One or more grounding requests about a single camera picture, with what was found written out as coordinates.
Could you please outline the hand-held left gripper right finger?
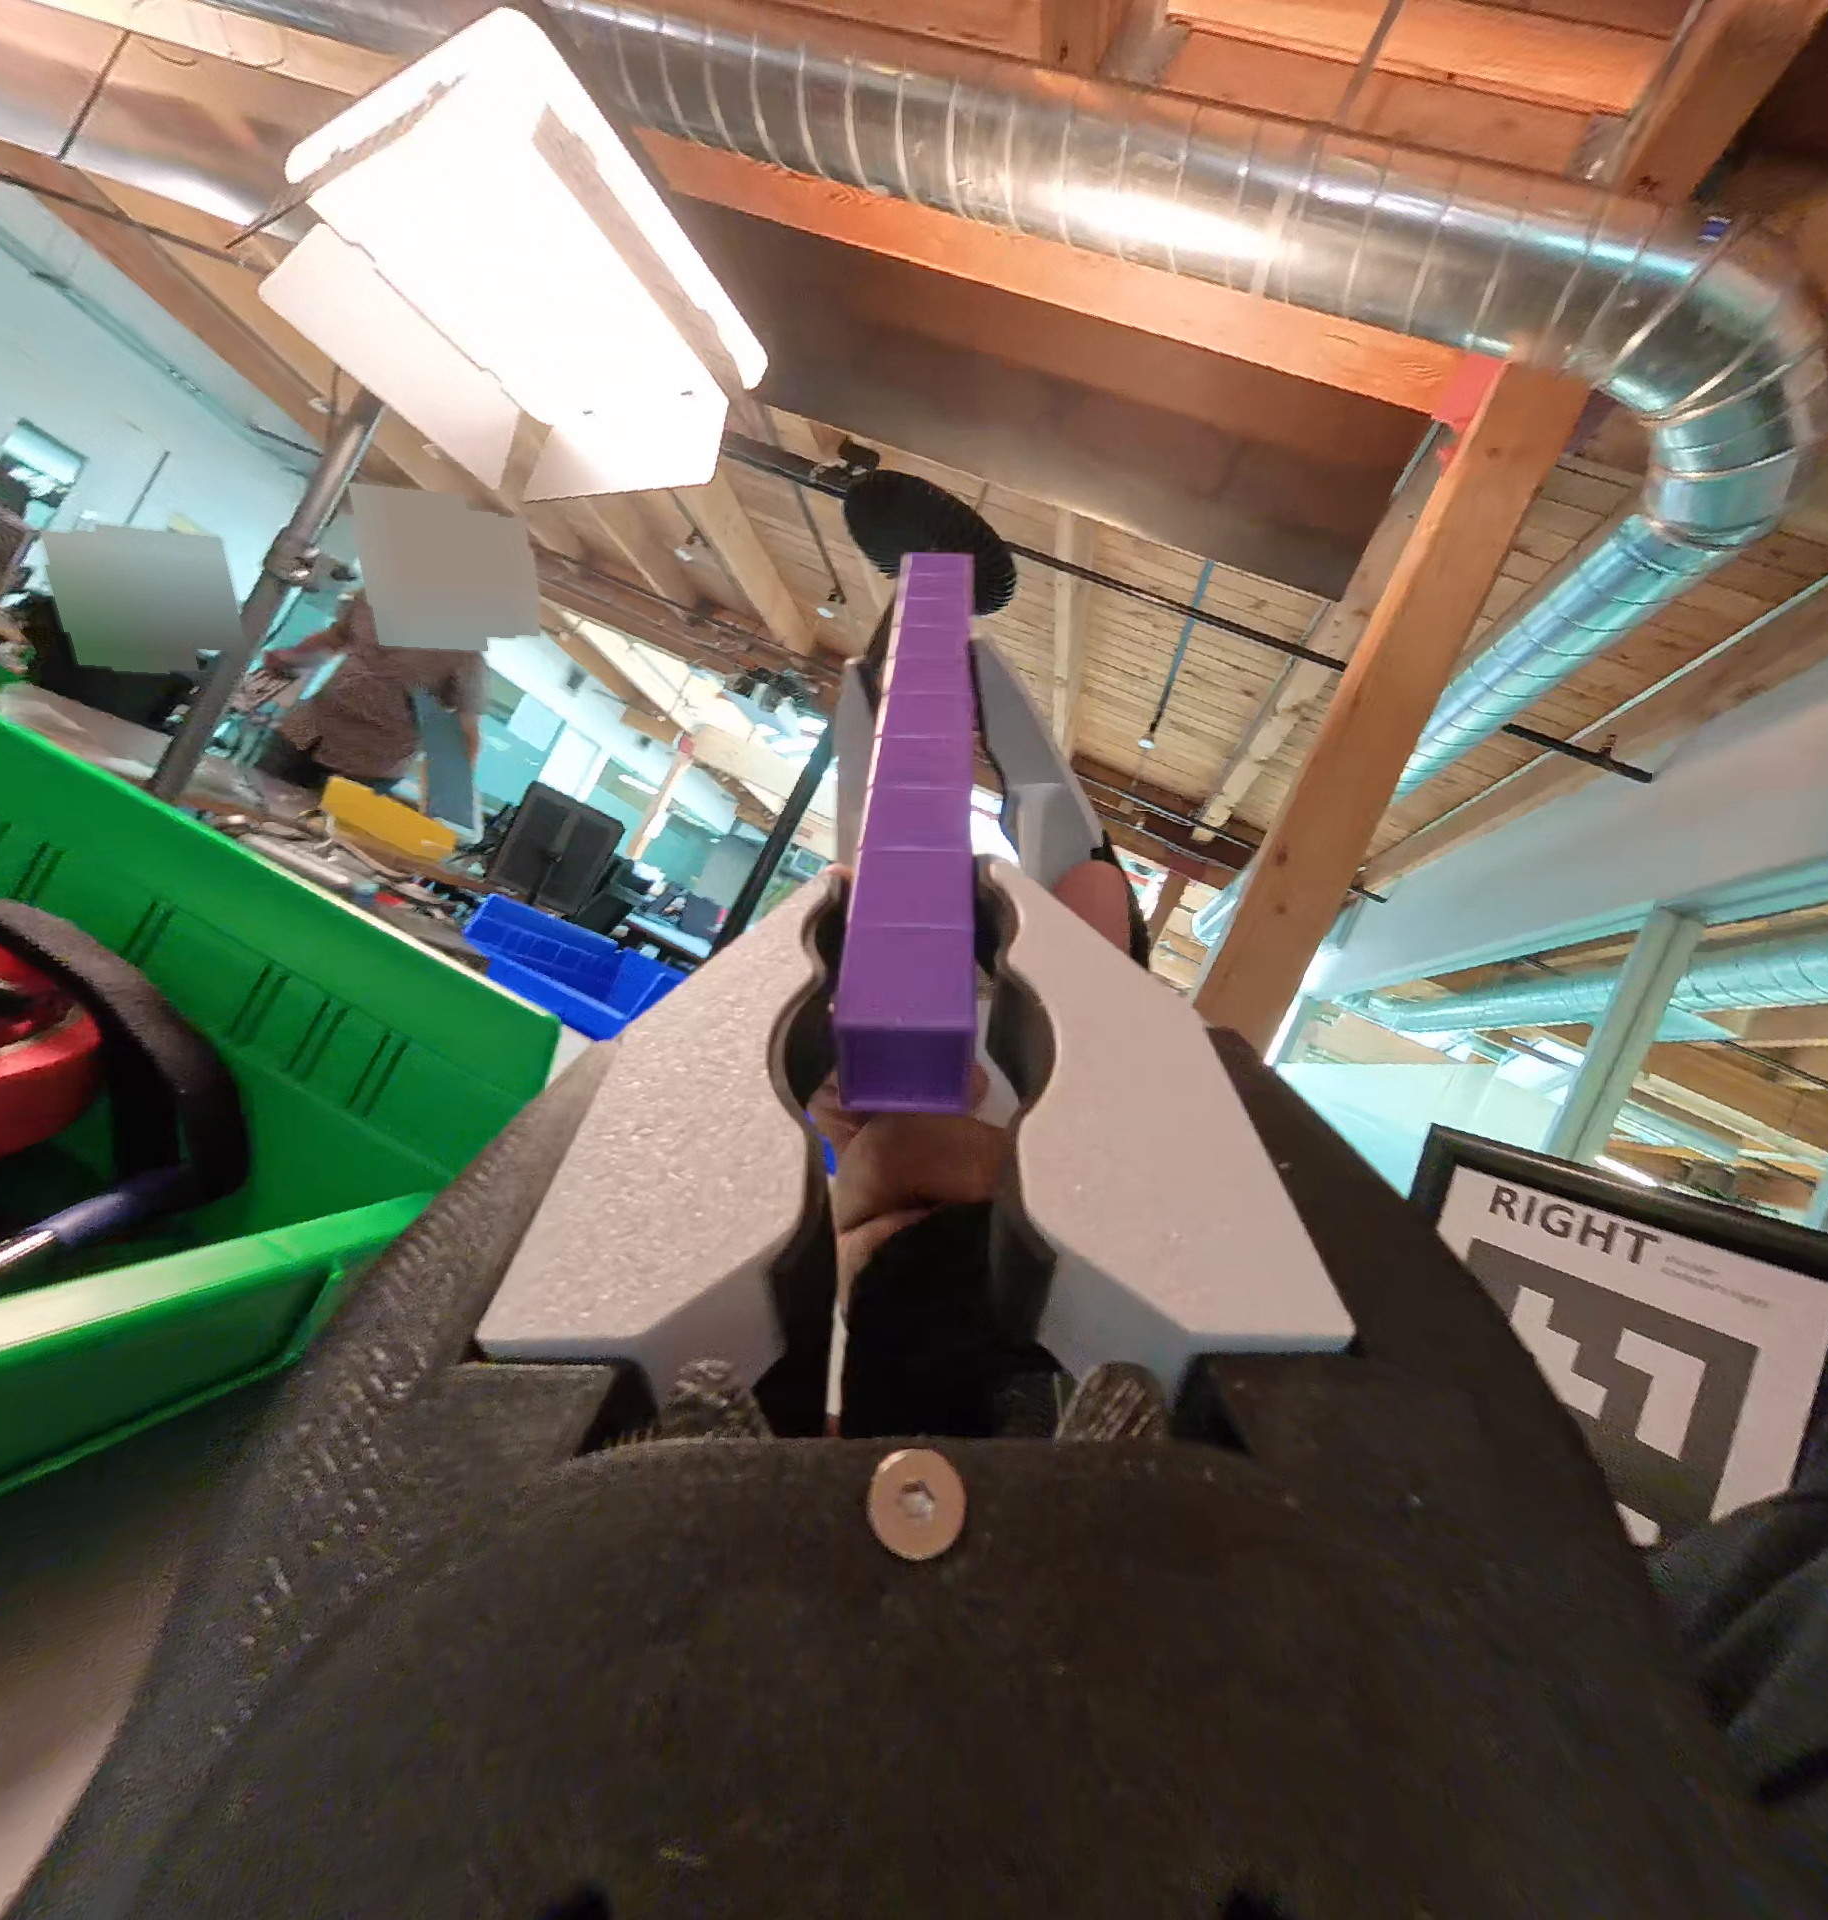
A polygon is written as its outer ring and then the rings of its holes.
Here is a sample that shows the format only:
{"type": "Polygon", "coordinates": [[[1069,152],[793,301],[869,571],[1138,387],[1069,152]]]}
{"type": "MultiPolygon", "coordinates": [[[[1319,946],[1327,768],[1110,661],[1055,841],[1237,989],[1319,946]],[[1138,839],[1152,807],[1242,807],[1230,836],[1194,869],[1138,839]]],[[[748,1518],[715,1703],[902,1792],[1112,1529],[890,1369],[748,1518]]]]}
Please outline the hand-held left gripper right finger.
{"type": "Polygon", "coordinates": [[[982,869],[990,1053],[1021,1100],[993,1210],[1004,1334],[1065,1373],[1340,1355],[1327,1277],[1210,1029],[1021,868],[982,869]]]}

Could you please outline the green plastic bin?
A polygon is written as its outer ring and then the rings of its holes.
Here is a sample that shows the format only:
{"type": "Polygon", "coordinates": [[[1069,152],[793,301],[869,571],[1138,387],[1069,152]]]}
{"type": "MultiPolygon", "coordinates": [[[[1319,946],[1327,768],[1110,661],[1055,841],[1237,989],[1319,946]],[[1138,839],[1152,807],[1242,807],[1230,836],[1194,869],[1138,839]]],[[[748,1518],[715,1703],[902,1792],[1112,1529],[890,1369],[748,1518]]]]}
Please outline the green plastic bin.
{"type": "Polygon", "coordinates": [[[135,964],[242,1098],[242,1194],[0,1298],[0,1497],[272,1380],[543,1092],[560,1020],[0,715],[0,898],[135,964]]]}

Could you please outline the person's right forearm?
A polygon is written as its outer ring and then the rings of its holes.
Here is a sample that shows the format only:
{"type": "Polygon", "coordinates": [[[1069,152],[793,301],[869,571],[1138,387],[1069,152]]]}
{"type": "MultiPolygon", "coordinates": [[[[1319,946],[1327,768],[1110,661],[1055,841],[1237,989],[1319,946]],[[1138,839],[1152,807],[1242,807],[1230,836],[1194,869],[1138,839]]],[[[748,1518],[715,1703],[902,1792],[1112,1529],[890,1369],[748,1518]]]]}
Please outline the person's right forearm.
{"type": "Polygon", "coordinates": [[[1828,1423],[1791,1485],[1649,1553],[1704,1703],[1828,1911],[1828,1423]]]}

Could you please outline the silver metal stand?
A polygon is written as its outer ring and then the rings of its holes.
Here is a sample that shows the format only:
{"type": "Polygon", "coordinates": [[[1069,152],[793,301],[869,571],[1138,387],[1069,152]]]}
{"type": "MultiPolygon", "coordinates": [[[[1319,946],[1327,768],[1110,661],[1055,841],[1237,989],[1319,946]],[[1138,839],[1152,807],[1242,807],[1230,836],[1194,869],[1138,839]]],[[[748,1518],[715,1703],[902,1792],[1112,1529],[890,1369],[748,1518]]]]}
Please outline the silver metal stand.
{"type": "Polygon", "coordinates": [[[205,765],[209,746],[229,712],[229,698],[272,638],[274,624],[291,610],[308,571],[321,560],[327,529],[347,496],[359,469],[382,419],[382,398],[356,390],[345,414],[334,424],[327,446],[306,481],[296,512],[263,553],[250,599],[241,610],[241,638],[215,656],[179,732],[164,746],[147,792],[159,802],[179,802],[205,765]]]}

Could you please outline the black monitor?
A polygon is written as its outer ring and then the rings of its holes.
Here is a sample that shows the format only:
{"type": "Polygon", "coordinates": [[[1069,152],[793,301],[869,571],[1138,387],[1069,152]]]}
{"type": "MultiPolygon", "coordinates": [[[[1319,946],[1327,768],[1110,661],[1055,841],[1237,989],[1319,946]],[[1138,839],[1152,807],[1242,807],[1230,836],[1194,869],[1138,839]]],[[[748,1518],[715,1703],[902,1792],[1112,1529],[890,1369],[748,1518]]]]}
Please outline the black monitor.
{"type": "Polygon", "coordinates": [[[484,868],[489,887],[567,921],[599,893],[627,834],[618,819],[540,780],[529,783],[501,825],[484,868]]]}

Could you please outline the blue handled tool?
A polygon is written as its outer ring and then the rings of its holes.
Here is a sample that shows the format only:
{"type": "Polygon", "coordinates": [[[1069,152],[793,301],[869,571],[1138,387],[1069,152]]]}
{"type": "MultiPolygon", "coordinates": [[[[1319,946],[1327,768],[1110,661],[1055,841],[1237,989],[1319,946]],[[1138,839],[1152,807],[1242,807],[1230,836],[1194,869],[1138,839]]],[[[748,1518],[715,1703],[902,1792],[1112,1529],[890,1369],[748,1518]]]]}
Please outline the blue handled tool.
{"type": "Polygon", "coordinates": [[[44,1262],[75,1255],[153,1222],[176,1203],[179,1191],[179,1170],[156,1170],[0,1241],[0,1292],[25,1288],[44,1262]]]}

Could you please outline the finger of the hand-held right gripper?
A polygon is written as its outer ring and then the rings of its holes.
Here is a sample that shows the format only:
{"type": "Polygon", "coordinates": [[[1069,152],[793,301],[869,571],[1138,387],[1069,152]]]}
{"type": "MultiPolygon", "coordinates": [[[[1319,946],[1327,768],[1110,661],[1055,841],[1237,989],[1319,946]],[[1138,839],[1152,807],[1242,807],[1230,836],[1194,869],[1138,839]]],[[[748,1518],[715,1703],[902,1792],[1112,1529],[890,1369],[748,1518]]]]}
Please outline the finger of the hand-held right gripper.
{"type": "Polygon", "coordinates": [[[977,715],[999,774],[1002,834],[1021,869],[1058,893],[1075,868],[1102,858],[1102,825],[1017,670],[987,638],[977,638],[977,715]]]}
{"type": "Polygon", "coordinates": [[[836,771],[836,868],[846,884],[857,879],[860,820],[869,807],[872,765],[878,751],[878,709],[887,681],[890,643],[872,643],[842,664],[833,709],[833,771],[836,771]]]}

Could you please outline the black round lamp stand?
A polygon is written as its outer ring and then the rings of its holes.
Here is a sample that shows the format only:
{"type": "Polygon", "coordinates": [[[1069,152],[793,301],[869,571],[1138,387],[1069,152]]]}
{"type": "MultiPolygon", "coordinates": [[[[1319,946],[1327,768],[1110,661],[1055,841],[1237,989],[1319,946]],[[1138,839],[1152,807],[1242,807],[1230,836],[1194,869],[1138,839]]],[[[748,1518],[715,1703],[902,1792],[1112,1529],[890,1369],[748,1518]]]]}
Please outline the black round lamp stand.
{"type": "MultiPolygon", "coordinates": [[[[789,484],[831,494],[842,503],[842,521],[857,553],[890,580],[899,577],[902,562],[914,553],[971,558],[972,560],[972,616],[1004,612],[1017,598],[1017,558],[1007,542],[965,501],[940,484],[906,475],[895,469],[857,469],[836,467],[809,475],[809,467],[796,456],[746,456],[743,462],[777,475],[789,484]]],[[[869,639],[890,643],[893,612],[880,612],[869,639]]],[[[801,830],[809,802],[818,795],[822,780],[833,771],[833,722],[822,735],[796,777],[774,830],[763,841],[756,868],[743,879],[724,936],[743,932],[763,912],[766,890],[777,878],[784,854],[801,830]]]]}

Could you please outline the purple plastic tool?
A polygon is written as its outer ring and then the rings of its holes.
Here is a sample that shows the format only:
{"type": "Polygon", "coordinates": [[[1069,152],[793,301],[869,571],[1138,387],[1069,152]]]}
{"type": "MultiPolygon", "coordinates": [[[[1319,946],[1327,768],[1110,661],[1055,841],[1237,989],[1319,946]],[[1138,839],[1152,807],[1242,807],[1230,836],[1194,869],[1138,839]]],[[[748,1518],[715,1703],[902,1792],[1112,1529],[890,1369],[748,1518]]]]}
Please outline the purple plastic tool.
{"type": "Polygon", "coordinates": [[[857,879],[831,996],[857,1116],[966,1116],[977,1064],[972,560],[914,553],[893,605],[857,879]]]}

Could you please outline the red round tool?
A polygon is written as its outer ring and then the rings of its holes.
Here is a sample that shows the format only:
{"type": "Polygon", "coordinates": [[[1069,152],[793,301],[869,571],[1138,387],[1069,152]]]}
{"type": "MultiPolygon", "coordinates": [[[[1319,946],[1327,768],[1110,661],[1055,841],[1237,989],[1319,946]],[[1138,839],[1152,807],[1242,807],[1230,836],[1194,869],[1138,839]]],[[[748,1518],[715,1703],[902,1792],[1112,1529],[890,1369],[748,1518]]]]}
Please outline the red round tool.
{"type": "Polygon", "coordinates": [[[63,1138],[106,1092],[88,1004],[0,946],[0,1161],[63,1138]]]}

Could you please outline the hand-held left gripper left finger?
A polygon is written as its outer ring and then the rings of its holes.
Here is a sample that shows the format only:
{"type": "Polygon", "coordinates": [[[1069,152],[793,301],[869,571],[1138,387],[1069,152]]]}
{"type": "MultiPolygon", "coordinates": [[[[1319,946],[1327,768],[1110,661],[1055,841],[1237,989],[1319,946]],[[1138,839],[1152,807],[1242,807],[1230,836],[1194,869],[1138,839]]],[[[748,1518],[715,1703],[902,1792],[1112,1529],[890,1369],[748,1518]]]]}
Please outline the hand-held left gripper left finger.
{"type": "Polygon", "coordinates": [[[836,1274],[804,1102],[831,1071],[842,909],[836,872],[813,879],[599,1053],[483,1357],[627,1365],[660,1407],[705,1360],[774,1436],[828,1433],[836,1274]]]}

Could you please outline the person's right hand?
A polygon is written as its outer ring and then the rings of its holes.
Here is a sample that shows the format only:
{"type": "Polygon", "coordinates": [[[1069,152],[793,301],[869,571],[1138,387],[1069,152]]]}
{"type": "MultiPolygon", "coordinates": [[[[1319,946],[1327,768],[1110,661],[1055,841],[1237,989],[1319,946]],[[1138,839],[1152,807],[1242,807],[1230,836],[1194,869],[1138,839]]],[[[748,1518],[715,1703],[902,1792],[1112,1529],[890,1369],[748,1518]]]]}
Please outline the person's right hand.
{"type": "MultiPolygon", "coordinates": [[[[1112,848],[1069,868],[1055,894],[1141,969],[1148,966],[1148,922],[1112,848]]],[[[831,1222],[842,1285],[933,1212],[999,1196],[1007,1130],[977,1116],[855,1116],[842,1107],[836,1074],[822,1083],[804,1114],[836,1155],[831,1222]]]]}

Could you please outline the large silver air duct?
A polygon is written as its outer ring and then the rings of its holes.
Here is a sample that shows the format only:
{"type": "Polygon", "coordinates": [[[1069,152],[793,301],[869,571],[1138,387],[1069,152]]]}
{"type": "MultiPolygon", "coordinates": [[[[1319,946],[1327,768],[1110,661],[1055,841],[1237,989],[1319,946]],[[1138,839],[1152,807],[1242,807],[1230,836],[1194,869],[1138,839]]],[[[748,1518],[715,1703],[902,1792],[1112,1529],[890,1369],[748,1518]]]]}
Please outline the large silver air duct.
{"type": "Polygon", "coordinates": [[[627,127],[971,241],[1566,376],[1649,433],[1643,496],[1443,694],[1400,795],[1436,780],[1765,539],[1828,441],[1828,318],[1794,255],[1616,200],[1340,131],[1161,107],[874,29],[756,29],[722,4],[535,4],[627,127]]]}

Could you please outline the yellow box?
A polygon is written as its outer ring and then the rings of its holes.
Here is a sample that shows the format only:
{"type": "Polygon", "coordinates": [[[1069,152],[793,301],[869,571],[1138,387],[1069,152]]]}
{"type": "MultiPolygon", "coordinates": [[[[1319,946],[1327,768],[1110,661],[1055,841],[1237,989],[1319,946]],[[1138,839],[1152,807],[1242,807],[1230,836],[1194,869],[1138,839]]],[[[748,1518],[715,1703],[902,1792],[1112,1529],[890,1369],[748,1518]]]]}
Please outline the yellow box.
{"type": "Polygon", "coordinates": [[[449,825],[359,780],[331,777],[321,792],[321,819],[340,841],[422,868],[446,865],[460,845],[449,825]]]}

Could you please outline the blue plastic bin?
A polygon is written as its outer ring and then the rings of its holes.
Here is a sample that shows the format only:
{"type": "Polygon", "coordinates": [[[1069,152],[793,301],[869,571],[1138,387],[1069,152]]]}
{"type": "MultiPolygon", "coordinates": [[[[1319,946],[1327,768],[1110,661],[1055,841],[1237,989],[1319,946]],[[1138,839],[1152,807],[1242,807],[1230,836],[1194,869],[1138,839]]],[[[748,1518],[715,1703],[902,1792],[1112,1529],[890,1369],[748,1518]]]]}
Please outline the blue plastic bin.
{"type": "Polygon", "coordinates": [[[460,932],[490,983],[592,1044],[616,1041],[688,979],[610,936],[501,894],[484,898],[460,932]]]}

